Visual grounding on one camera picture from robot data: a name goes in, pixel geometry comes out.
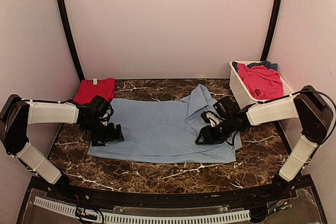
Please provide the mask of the red t-shirt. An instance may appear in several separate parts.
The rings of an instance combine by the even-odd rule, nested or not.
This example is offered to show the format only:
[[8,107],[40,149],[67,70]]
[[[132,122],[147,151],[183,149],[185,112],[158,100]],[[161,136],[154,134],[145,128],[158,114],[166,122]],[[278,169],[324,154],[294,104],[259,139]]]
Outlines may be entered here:
[[107,78],[103,80],[92,79],[83,80],[79,86],[78,93],[73,99],[79,104],[90,103],[95,96],[103,97],[108,102],[114,98],[115,79]]

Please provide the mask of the light blue shirt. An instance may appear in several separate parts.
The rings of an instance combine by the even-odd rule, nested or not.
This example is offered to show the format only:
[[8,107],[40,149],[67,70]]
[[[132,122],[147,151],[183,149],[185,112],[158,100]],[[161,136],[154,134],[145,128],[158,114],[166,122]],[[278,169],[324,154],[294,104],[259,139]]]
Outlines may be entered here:
[[220,144],[195,143],[206,126],[201,114],[214,111],[215,102],[201,84],[177,101],[114,98],[110,121],[121,125],[124,141],[90,146],[88,155],[157,164],[235,162],[236,151],[242,147],[239,133]]

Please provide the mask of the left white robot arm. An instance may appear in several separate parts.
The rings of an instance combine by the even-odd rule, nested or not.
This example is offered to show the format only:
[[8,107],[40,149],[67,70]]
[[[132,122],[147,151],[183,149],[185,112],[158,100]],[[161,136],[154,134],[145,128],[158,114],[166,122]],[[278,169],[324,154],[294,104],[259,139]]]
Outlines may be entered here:
[[24,99],[12,94],[1,110],[1,143],[7,155],[52,185],[61,200],[69,201],[74,197],[74,189],[68,185],[68,176],[34,145],[41,143],[45,136],[44,146],[51,146],[51,140],[63,124],[78,125],[88,132],[93,146],[123,141],[121,125],[110,122],[112,114],[112,105],[99,95],[89,103],[80,104],[74,100]]

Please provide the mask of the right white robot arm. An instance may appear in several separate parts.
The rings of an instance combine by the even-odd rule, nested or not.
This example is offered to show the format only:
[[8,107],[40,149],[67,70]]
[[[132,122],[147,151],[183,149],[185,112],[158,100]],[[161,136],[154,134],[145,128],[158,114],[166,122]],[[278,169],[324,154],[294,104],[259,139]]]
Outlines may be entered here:
[[245,107],[225,96],[213,107],[215,112],[201,114],[207,126],[200,130],[195,140],[197,145],[224,143],[240,130],[270,122],[293,122],[301,129],[295,146],[268,187],[266,195],[273,200],[280,199],[293,187],[297,175],[335,130],[335,102],[311,85],[292,94],[257,101]]

